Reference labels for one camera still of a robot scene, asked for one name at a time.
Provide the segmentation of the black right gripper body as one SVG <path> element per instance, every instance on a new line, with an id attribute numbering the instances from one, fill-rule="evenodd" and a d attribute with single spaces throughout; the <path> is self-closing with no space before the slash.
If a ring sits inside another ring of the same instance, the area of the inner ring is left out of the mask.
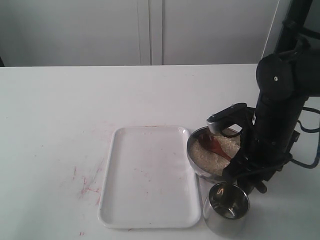
<path id="1" fill-rule="evenodd" d="M 225 181 L 269 181 L 283 168 L 289 157 L 287 148 L 305 104 L 304 99 L 278 103 L 259 100 L 256 108 L 247 107 L 246 123 L 240 135 L 240 149 L 223 169 Z"/>

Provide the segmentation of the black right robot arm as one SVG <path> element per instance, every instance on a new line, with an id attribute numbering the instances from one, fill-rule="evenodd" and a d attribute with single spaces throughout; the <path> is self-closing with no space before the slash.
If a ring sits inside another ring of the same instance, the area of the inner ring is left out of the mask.
<path id="1" fill-rule="evenodd" d="M 265 183 L 293 161 L 295 130 L 309 97 L 320 94 L 320 53 L 297 37 L 294 49 L 270 54 L 256 69 L 259 95 L 255 108 L 244 106 L 227 119 L 242 128 L 240 149 L 222 175 L 247 194 L 265 193 Z"/>

